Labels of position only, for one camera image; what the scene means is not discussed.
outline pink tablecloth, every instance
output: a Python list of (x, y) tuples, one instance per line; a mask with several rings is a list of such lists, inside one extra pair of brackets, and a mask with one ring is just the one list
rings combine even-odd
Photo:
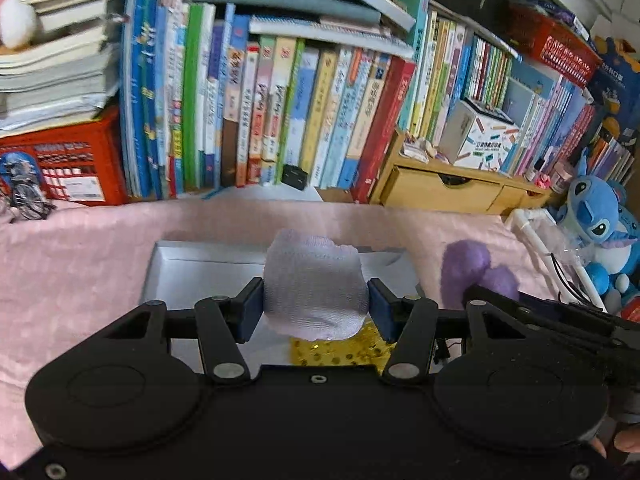
[(14, 467), (39, 446), (23, 405), (44, 364), (136, 306), (154, 242), (271, 243), (281, 228), (340, 244), (406, 247), (423, 289), (439, 301), (450, 242), (472, 238), (507, 264), (520, 290), (553, 296), (536, 256), (500, 218), (316, 202), (217, 197), (121, 207), (67, 208), (47, 221), (0, 226), (0, 461)]

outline plush toy ear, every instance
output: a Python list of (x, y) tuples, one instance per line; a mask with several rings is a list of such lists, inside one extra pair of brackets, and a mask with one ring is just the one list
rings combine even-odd
[(616, 182), (615, 180), (608, 180), (607, 184), (611, 186), (611, 189), (613, 189), (613, 192), (616, 194), (616, 197), (618, 198), (618, 203), (620, 205), (625, 205), (626, 189), (622, 186), (622, 184), (620, 184), (619, 182)]
[(580, 156), (580, 160), (578, 161), (578, 165), (575, 167), (575, 171), (577, 176), (586, 176), (587, 174), (587, 154), (589, 153), (588, 148), (584, 148), (582, 150), (582, 155)]
[(617, 247), (627, 247), (638, 241), (638, 237), (623, 233), (622, 231), (613, 231), (611, 236), (600, 244), (605, 249), (613, 249)]

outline white fabric bundle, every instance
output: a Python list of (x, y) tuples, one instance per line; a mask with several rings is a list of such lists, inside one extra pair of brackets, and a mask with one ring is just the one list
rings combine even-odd
[(276, 332), (314, 341), (358, 333), (369, 310), (358, 250), (282, 230), (267, 250), (264, 312)]

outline sticker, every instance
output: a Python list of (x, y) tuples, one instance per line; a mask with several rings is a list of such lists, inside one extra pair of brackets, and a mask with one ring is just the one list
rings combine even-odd
[(104, 202), (100, 181), (96, 176), (70, 176), (62, 179), (71, 202)]

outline white box with pencil pattern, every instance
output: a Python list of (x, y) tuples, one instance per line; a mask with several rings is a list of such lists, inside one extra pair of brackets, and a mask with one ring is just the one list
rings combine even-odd
[(447, 121), (438, 151), (454, 166), (498, 171), (519, 131), (502, 110), (464, 99)]

